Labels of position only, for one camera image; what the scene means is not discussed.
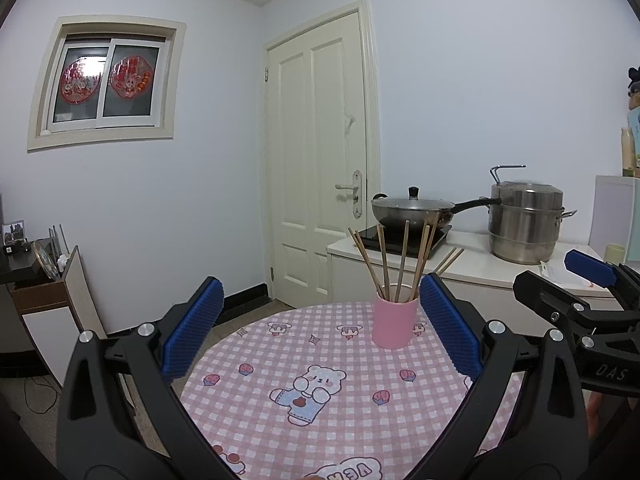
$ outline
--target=wooden chopstick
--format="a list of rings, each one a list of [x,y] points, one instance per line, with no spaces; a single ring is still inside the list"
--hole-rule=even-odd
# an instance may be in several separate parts
[[[437,274],[437,273],[438,273],[438,271],[440,270],[440,267],[442,267],[442,266],[447,262],[447,260],[448,260],[450,257],[452,257],[452,256],[453,256],[453,253],[455,253],[457,250],[458,250],[458,248],[457,248],[457,247],[454,247],[452,250],[450,250],[450,251],[449,251],[449,254],[447,254],[447,256],[445,256],[445,257],[442,259],[442,261],[441,261],[441,262],[436,266],[436,268],[435,268],[435,269],[433,269],[433,272],[434,272],[435,274]]]
[[[420,239],[420,251],[418,252],[418,260],[415,263],[414,284],[411,286],[411,294],[409,295],[409,301],[412,301],[415,291],[418,289],[418,282],[420,282],[420,266],[422,265],[422,259],[424,258],[424,251],[427,248],[429,241],[429,224],[425,219],[424,227],[422,228],[422,238]]]
[[[422,255],[422,263],[420,264],[420,273],[419,278],[422,277],[422,273],[424,272],[424,266],[427,264],[427,260],[429,259],[429,253],[431,252],[431,246],[433,245],[433,238],[436,234],[436,229],[438,228],[438,222],[440,222],[440,213],[436,213],[436,219],[433,221],[433,226],[431,226],[431,233],[429,235],[429,242],[427,243],[427,247],[424,250],[424,254]],[[416,286],[413,295],[411,296],[411,301],[415,300],[418,297],[418,287]]]
[[[402,289],[402,275],[404,274],[404,261],[406,260],[406,248],[409,243],[409,221],[404,222],[404,239],[402,240],[402,257],[400,258],[400,273],[398,274],[398,286],[396,286],[395,303],[400,300],[400,290]]]
[[[356,247],[360,251],[360,254],[362,255],[362,259],[367,264],[367,269],[369,269],[369,272],[371,273],[373,284],[376,286],[376,290],[380,295],[380,298],[384,298],[385,295],[382,292],[382,286],[380,285],[380,282],[378,281],[378,277],[376,276],[376,273],[373,270],[373,266],[371,265],[371,260],[369,260],[369,255],[367,254],[367,250],[364,248],[364,244],[362,243],[362,238],[360,238],[360,233],[354,232],[353,229],[349,227],[349,234],[351,235],[351,238],[353,238],[353,241],[356,243]]]
[[[389,283],[389,268],[386,265],[385,228],[378,224],[378,243],[382,253],[382,272],[385,277],[385,300],[391,301],[391,285]]]
[[[452,259],[450,259],[450,260],[449,260],[449,262],[447,263],[447,265],[445,265],[444,267],[442,267],[442,268],[439,270],[439,272],[438,272],[438,276],[441,276],[441,275],[444,273],[444,271],[445,271],[445,270],[449,269],[449,267],[451,266],[451,264],[452,264],[453,262],[455,262],[455,261],[460,257],[460,254],[462,254],[463,252],[465,252],[465,249],[464,249],[464,248],[461,248],[461,249],[458,251],[458,253],[457,253],[457,254],[456,254]]]

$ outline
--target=tiled floor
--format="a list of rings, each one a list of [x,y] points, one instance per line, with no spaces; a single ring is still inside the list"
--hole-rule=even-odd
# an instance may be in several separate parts
[[[265,317],[272,316],[273,314],[277,314],[278,312],[284,312],[285,310],[290,309],[290,306],[280,301],[271,301],[271,303],[268,303],[265,306],[252,310],[247,314],[214,327],[205,339],[204,344],[196,355],[196,358],[193,360],[193,365],[199,361],[207,349],[211,348],[213,345],[236,330],[239,330],[243,326],[254,321],[258,321]],[[172,383],[172,387],[178,397],[182,393],[182,388],[184,387],[186,378],[189,377],[190,373],[191,370],[188,371],[184,378],[175,380]],[[55,384],[51,377],[47,377],[47,379],[49,379],[52,384]],[[43,382],[42,378],[36,378],[36,380],[38,382]],[[145,443],[153,450],[164,452],[162,443],[158,439],[154,428],[151,426],[131,377],[127,378],[127,384],[129,385],[132,398],[136,405],[136,423],[140,428],[140,433],[142,434]],[[55,405],[43,415],[33,413],[26,404],[27,400],[29,406],[33,410],[42,412],[53,402],[53,399],[55,398],[53,391],[44,386],[37,386],[33,381],[28,380],[26,383],[25,397],[24,379],[0,379],[0,393],[2,393],[2,396],[6,399],[11,409],[20,415],[20,424],[33,443],[40,449],[44,456],[49,459],[50,462],[55,464],[56,423],[58,420],[59,400],[57,400]]]

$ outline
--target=frying pan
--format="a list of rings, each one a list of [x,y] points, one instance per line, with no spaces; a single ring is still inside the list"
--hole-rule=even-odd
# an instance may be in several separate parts
[[[418,188],[409,188],[409,198],[389,198],[384,193],[378,193],[371,200],[373,215],[388,229],[404,230],[404,222],[409,221],[411,231],[422,230],[424,221],[433,225],[437,213],[440,213],[438,229],[448,225],[453,215],[473,207],[500,205],[500,198],[480,198],[454,204],[447,200],[418,198]]]

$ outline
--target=photo frame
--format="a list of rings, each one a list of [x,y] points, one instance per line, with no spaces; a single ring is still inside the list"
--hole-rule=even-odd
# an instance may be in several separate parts
[[[19,242],[22,243],[25,240],[24,220],[2,224],[2,245],[4,247],[12,246]]]

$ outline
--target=red paper cutting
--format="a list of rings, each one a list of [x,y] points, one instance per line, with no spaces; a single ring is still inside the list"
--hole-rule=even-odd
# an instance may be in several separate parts
[[[96,74],[94,63],[89,61],[94,59],[79,57],[62,72],[58,85],[60,96],[70,105],[79,105],[88,101],[100,88],[102,73]]]
[[[123,99],[140,97],[153,80],[154,70],[142,56],[127,56],[111,70],[111,87]]]

